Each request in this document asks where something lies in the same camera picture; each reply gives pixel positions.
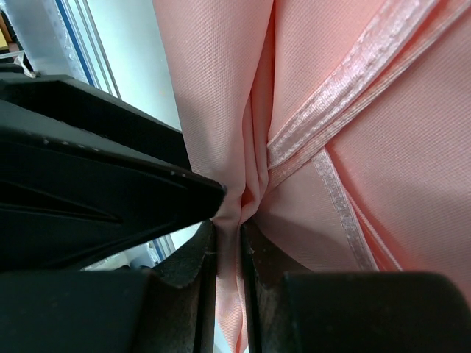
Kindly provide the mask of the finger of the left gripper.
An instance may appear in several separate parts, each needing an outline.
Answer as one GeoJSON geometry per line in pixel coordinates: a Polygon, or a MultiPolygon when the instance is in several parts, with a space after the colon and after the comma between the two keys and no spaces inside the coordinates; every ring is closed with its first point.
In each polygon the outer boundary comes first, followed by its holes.
{"type": "Polygon", "coordinates": [[[182,134],[69,76],[1,76],[1,268],[83,268],[213,217],[182,134]]]}

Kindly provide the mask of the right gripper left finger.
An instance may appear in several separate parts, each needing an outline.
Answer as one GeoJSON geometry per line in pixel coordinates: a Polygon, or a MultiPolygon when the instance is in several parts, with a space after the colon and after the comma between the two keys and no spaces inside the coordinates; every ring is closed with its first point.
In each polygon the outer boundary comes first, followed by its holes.
{"type": "Polygon", "coordinates": [[[154,268],[1,275],[3,352],[212,352],[216,231],[154,268]]]}

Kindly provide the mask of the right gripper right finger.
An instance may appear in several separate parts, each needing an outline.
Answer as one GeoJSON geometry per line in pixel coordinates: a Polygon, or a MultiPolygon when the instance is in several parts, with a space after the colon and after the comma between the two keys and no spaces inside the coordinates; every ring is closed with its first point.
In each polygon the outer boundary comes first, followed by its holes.
{"type": "Polygon", "coordinates": [[[470,350],[470,309],[442,275],[310,271],[253,222],[241,250],[251,352],[470,350]]]}

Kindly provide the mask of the pink cloth napkin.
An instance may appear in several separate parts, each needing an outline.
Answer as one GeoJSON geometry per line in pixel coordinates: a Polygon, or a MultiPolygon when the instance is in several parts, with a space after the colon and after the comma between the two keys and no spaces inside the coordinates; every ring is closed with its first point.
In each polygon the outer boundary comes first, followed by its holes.
{"type": "Polygon", "coordinates": [[[216,317],[248,345],[241,226],[311,270],[470,294],[468,1],[156,1],[194,172],[225,185],[216,317]]]}

